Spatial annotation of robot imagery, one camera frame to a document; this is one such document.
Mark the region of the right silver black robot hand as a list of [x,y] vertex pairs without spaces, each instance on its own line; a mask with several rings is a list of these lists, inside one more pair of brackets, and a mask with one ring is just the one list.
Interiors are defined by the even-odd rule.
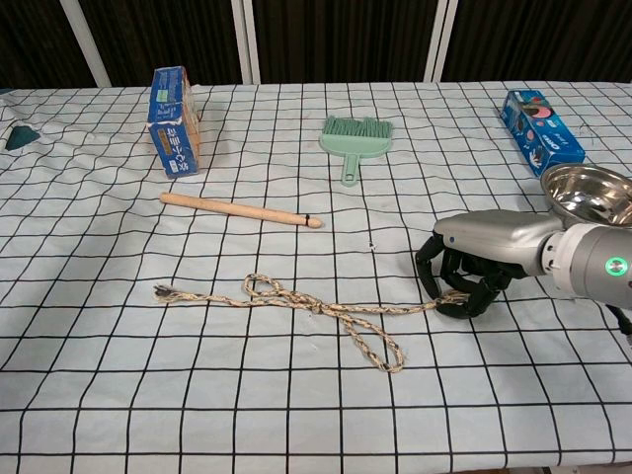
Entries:
[[438,220],[415,263],[435,310],[455,318],[483,314],[514,279],[544,274],[546,242],[564,230],[560,218],[491,209]]

